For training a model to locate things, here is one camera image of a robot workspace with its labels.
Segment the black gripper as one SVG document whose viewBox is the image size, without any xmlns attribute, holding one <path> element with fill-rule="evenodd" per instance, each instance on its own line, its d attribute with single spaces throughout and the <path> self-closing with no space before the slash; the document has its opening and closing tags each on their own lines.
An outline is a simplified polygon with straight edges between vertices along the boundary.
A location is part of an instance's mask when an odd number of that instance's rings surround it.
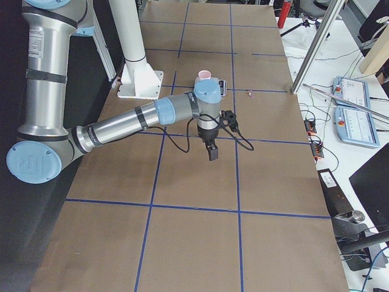
<svg viewBox="0 0 389 292">
<path fill-rule="evenodd" d="M 218 159 L 218 147 L 215 139 L 218 137 L 219 129 L 203 129 L 198 127 L 198 136 L 202 139 L 208 152 L 208 160 L 214 161 Z"/>
</svg>

